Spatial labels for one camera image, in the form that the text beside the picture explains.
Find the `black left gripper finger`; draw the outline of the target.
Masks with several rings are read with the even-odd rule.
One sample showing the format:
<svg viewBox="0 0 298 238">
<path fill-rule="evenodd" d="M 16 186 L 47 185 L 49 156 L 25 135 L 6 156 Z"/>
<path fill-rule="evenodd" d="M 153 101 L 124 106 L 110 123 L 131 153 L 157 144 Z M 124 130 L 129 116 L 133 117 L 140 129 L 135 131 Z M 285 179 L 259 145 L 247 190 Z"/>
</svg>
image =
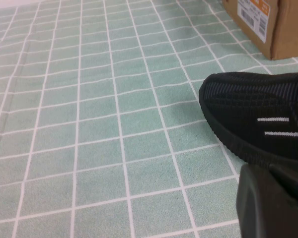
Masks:
<svg viewBox="0 0 298 238">
<path fill-rule="evenodd" d="M 243 165 L 236 211 L 243 238 L 298 238 L 298 173 Z"/>
</svg>

